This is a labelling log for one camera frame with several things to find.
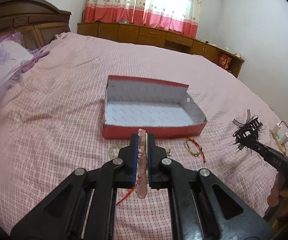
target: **curtain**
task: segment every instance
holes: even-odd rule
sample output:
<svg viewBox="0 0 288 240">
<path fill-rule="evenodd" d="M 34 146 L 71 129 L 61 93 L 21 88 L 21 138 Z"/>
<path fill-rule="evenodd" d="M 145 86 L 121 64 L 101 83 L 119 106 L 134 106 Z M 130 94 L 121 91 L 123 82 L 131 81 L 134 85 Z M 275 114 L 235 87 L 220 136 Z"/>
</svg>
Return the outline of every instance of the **curtain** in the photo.
<svg viewBox="0 0 288 240">
<path fill-rule="evenodd" d="M 195 38 L 201 0 L 137 0 L 134 23 Z"/>
<path fill-rule="evenodd" d="M 88 0 L 83 22 L 132 22 L 135 0 Z"/>
<path fill-rule="evenodd" d="M 128 21 L 195 38 L 201 0 L 88 0 L 84 22 Z"/>
</svg>

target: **metal screw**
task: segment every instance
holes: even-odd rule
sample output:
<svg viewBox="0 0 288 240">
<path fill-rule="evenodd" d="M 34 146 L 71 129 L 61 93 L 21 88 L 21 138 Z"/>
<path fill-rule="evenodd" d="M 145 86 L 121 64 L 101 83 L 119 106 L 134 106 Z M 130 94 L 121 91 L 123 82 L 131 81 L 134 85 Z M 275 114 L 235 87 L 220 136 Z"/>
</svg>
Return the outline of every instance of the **metal screw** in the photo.
<svg viewBox="0 0 288 240">
<path fill-rule="evenodd" d="M 123 160 L 122 160 L 121 158 L 116 158 L 116 159 L 113 160 L 113 163 L 114 163 L 115 165 L 120 165 L 120 164 L 123 163 Z"/>
<path fill-rule="evenodd" d="M 83 175 L 85 173 L 85 170 L 83 168 L 78 168 L 78 169 L 75 170 L 74 173 L 77 176 L 81 176 L 81 175 Z"/>
<path fill-rule="evenodd" d="M 164 165 L 170 165 L 172 163 L 172 160 L 169 158 L 164 158 L 164 159 L 162 159 L 162 163 Z"/>
<path fill-rule="evenodd" d="M 204 177 L 207 177 L 210 175 L 210 171 L 208 169 L 201 169 L 200 174 Z"/>
</svg>

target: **pink bedsheet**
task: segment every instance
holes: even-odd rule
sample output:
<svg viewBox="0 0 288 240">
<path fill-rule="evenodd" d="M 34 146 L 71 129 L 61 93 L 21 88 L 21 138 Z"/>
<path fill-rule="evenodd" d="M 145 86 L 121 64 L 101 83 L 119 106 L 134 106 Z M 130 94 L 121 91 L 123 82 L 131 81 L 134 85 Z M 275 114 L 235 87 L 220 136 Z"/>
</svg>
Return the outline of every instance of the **pink bedsheet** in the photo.
<svg viewBox="0 0 288 240">
<path fill-rule="evenodd" d="M 0 225 L 6 232 L 76 168 L 99 168 L 109 160 L 111 145 L 128 145 L 102 136 L 108 75 L 189 84 L 208 119 L 197 137 L 206 164 L 188 153 L 184 139 L 157 140 L 157 145 L 171 149 L 171 158 L 186 168 L 210 169 L 264 214 L 276 171 L 255 152 L 236 153 L 232 137 L 232 120 L 244 122 L 250 109 L 264 124 L 261 142 L 276 148 L 268 129 L 279 118 L 257 95 L 203 57 L 69 33 L 52 42 L 50 54 L 24 73 L 2 102 Z M 125 192 L 118 190 L 117 199 Z M 132 194 L 116 207 L 115 239 L 171 236 L 166 190 L 149 190 L 144 200 Z"/>
</svg>

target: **headboard panel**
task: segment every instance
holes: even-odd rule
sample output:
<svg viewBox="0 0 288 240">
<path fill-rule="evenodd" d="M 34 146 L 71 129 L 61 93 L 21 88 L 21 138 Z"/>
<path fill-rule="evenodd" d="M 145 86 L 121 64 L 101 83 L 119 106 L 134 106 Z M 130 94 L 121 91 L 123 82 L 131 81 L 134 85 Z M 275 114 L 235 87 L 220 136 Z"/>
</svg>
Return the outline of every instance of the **headboard panel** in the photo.
<svg viewBox="0 0 288 240">
<path fill-rule="evenodd" d="M 36 49 L 69 32 L 70 15 L 44 0 L 0 0 L 0 36 L 21 32 L 22 45 Z"/>
</svg>

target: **open box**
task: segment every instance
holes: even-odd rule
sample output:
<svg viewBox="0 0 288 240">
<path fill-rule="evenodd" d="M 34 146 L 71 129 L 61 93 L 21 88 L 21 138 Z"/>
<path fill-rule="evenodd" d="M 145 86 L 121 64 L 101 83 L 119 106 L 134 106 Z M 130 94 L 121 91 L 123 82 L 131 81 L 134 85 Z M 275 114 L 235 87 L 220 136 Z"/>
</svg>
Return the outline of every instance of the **open box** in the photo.
<svg viewBox="0 0 288 240">
<path fill-rule="evenodd" d="M 139 128 L 155 138 L 200 135 L 207 119 L 187 89 L 164 80 L 108 76 L 104 137 L 129 139 Z"/>
</svg>

